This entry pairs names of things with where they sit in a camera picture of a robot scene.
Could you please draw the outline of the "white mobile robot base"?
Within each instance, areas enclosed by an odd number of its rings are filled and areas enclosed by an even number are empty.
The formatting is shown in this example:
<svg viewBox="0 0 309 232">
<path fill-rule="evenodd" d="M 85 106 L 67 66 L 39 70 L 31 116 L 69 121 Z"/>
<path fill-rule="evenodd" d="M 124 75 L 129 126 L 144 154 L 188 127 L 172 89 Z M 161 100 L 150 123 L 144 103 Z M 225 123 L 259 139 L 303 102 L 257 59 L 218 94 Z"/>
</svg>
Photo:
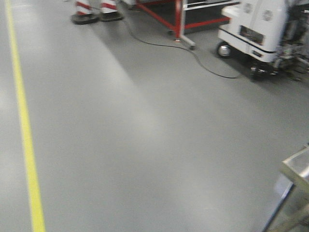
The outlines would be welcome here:
<svg viewBox="0 0 309 232">
<path fill-rule="evenodd" d="M 216 53 L 229 58 L 240 51 L 254 59 L 251 79 L 289 72 L 295 61 L 309 64 L 307 0 L 241 0 L 226 6 Z"/>
</svg>

